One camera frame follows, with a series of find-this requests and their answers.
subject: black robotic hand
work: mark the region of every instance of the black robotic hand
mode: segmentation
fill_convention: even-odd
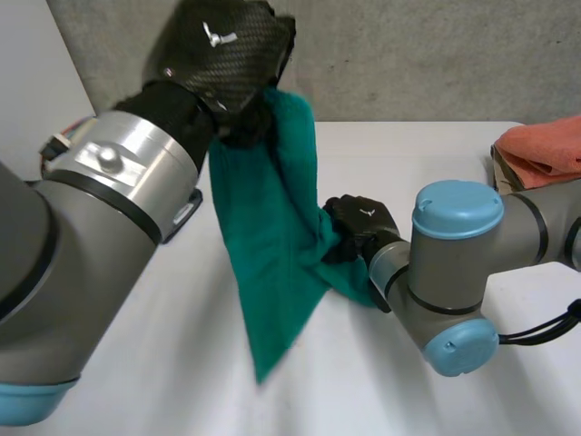
[[[295,21],[267,2],[183,0],[153,49],[146,84],[172,82],[200,99],[228,145],[252,146],[271,126],[262,92],[281,79]]]
[[[369,266],[375,243],[386,237],[399,238],[398,226],[385,204],[370,198],[333,197],[323,210],[333,220],[333,230],[342,236],[341,242],[324,257],[326,263],[352,262],[361,256]]]
[[[295,22],[266,2],[182,0],[144,70],[143,90],[114,109],[163,129],[200,171],[212,138],[248,148],[274,122],[263,91],[276,85]]]

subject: blue joint cap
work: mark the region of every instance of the blue joint cap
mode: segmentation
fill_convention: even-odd
[[[23,426],[44,421],[76,382],[44,386],[0,384],[0,425]]]
[[[414,228],[434,239],[479,236],[496,227],[505,212],[500,195],[476,182],[445,180],[429,184],[416,197]]]
[[[456,377],[477,370],[498,349],[498,334],[486,319],[468,320],[435,336],[422,350],[438,374]]]

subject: gray robot arm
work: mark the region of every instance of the gray robot arm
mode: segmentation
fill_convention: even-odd
[[[581,180],[502,197],[480,183],[433,183],[417,197],[411,243],[399,238],[381,203],[350,199],[327,209],[348,239],[355,235],[377,305],[395,313],[446,376],[474,371],[500,342],[510,343],[480,311],[490,274],[548,262],[581,271]],[[383,218],[355,225],[360,212],[382,207]],[[576,316],[561,317],[552,336],[573,328]]]
[[[216,44],[207,28],[230,37]],[[0,164],[0,425],[45,419],[74,386],[212,139],[250,147],[271,129],[262,91],[293,39],[294,20],[266,2],[183,0],[143,90],[101,114],[34,189]]]

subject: gray wall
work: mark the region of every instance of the gray wall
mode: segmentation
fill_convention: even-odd
[[[139,89],[174,0],[48,0],[94,106]],[[581,112],[578,0],[271,0],[298,19],[282,87],[320,120]]]

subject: green towel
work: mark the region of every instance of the green towel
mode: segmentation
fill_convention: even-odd
[[[214,143],[210,174],[214,207],[240,289],[258,383],[292,346],[323,294],[335,288],[372,305],[361,260],[327,265],[340,237],[317,205],[315,124],[307,102],[269,90],[278,128],[272,152]]]

